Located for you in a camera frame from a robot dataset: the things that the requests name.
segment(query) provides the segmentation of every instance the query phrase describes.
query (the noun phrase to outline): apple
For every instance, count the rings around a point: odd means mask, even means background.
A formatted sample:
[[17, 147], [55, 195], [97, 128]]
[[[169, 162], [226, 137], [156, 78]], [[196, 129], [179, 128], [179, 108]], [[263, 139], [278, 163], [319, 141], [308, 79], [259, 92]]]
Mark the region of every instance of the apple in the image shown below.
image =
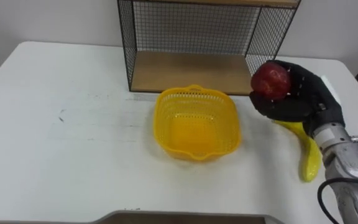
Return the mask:
[[266, 62], [252, 76], [251, 87], [270, 100], [279, 100], [290, 91], [290, 75], [285, 68], [276, 63]]

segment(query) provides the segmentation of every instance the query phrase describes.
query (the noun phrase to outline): metal wire shelf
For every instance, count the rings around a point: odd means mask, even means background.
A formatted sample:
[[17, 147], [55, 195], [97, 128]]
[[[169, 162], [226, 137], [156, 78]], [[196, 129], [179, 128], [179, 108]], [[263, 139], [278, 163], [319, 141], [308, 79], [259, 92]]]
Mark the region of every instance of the metal wire shelf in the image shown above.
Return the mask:
[[[205, 87], [246, 95], [250, 90], [250, 74], [253, 74], [266, 60], [276, 57], [299, 5], [299, 1], [296, 0], [225, 1], [230, 4], [216, 4], [217, 0], [178, 1], [117, 0], [127, 79], [131, 91], [162, 91], [172, 85], [203, 82], [194, 79], [194, 76], [197, 76], [196, 70], [199, 70], [198, 67], [195, 68], [195, 63], [189, 62], [190, 66], [181, 63], [189, 58], [188, 54], [218, 55], [219, 58], [210, 57], [210, 63], [215, 64], [226, 60], [222, 59], [222, 55], [238, 55], [243, 58], [244, 64], [240, 62], [241, 64], [233, 65], [229, 61], [222, 64], [228, 66], [228, 69], [237, 66], [236, 75], [241, 75], [244, 69], [247, 70], [245, 72], [247, 74], [244, 74], [245, 78], [235, 79], [235, 82], [248, 82], [244, 84], [243, 91], [231, 92], [230, 86], [220, 87], [220, 84], [216, 83], [226, 80], [224, 77], [216, 78], [218, 74], [214, 74], [215, 77], [212, 78], [214, 84], [207, 83]], [[142, 56], [145, 59], [142, 59], [138, 52], [149, 52], [149, 54], [142, 54], [145, 55]], [[141, 88], [137, 88], [140, 82], [151, 82], [150, 79], [153, 78], [161, 79], [160, 76], [155, 76], [155, 73], [158, 73], [157, 68], [149, 69], [152, 66], [161, 67], [161, 58], [170, 58], [164, 61], [164, 63], [166, 61], [171, 63], [169, 69], [165, 66], [166, 73], [171, 73], [173, 66], [188, 67], [184, 69], [186, 73], [183, 72], [184, 76], [189, 77], [188, 80], [177, 82], [176, 76], [169, 84], [161, 87], [148, 88], [147, 85], [141, 85]], [[227, 77], [231, 76], [231, 72], [223, 71], [223, 73]]]

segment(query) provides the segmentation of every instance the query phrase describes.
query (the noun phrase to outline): robotic hand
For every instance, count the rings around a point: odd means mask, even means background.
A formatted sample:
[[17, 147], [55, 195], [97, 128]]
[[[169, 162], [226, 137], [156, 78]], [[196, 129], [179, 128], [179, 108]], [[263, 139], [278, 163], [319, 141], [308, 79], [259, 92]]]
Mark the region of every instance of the robotic hand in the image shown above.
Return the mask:
[[342, 108], [322, 79], [293, 63], [272, 60], [288, 70], [291, 90], [282, 100], [268, 100], [252, 92], [255, 109], [268, 118], [279, 121], [303, 122], [305, 133], [312, 137], [323, 155], [326, 181], [318, 189], [323, 212], [338, 223], [326, 210], [322, 191], [330, 185], [345, 224], [358, 224], [358, 136], [345, 130]]

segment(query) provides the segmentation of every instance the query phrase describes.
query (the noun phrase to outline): black metal frame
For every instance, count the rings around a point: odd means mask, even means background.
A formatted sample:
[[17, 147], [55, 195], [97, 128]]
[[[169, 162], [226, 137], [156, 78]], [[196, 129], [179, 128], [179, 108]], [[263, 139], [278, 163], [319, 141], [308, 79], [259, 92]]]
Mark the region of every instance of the black metal frame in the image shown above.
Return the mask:
[[131, 90], [138, 50], [241, 54], [254, 73], [277, 56], [300, 0], [296, 6], [148, 0], [117, 4]]

